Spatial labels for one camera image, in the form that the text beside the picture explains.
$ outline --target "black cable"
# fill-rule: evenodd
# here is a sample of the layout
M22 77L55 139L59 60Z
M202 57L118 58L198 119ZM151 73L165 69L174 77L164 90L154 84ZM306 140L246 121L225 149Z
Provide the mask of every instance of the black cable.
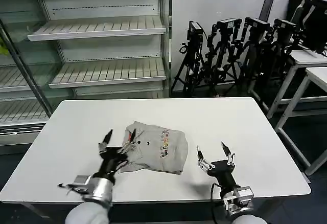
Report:
M198 22L196 22L196 23L199 25L199 27L201 27L201 29L203 30L203 33L205 35L206 41L208 41L208 37L207 37L207 35L206 35L205 31L204 31L204 28Z
M213 183L210 190L210 203L211 203L211 216L215 224L218 224L216 217L215 217L215 202L214 202L214 188L216 183Z

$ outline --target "white robot arm cover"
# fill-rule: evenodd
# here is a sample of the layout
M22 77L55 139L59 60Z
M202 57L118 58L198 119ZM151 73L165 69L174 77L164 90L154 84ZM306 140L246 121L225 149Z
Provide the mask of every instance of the white robot arm cover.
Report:
M65 224L109 224L108 209L94 202L85 202L70 211Z
M253 215L242 215L236 218L232 224L267 224L263 219Z

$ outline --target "gray floor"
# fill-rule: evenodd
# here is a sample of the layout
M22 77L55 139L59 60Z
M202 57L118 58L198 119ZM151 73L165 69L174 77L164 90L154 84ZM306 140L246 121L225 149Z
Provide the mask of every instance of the gray floor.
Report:
M310 159L315 159L327 149L325 129L327 116L313 116L291 118L285 130L291 138L304 151ZM22 159L23 154L0 156L0 188L4 186L13 170ZM323 224L327 223L327 166L309 177L312 193L308 196L287 198L276 212L268 218L272 224ZM67 207L48 206L48 211L58 217L56 223L62 223L64 216L69 211ZM112 213L115 222L147 222L147 221L183 221L183 220L210 220L209 205L207 203L176 204L176 205L141 205L116 206ZM21 205L0 203L0 223L9 224L44 224L50 223L29 209Z

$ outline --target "camera on tripod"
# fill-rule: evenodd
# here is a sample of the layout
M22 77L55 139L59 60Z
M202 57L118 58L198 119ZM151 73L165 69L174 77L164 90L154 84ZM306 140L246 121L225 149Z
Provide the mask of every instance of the camera on tripod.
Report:
M187 39L190 41L192 38L198 39L199 43L203 43L203 29L198 23L190 21Z

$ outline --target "glass door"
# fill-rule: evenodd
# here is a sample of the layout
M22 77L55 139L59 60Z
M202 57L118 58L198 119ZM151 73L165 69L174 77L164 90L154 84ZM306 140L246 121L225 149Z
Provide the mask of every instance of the glass door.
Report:
M61 67L55 48L27 39L44 22L38 0L0 0L1 128L43 124L59 99L69 96L47 87Z

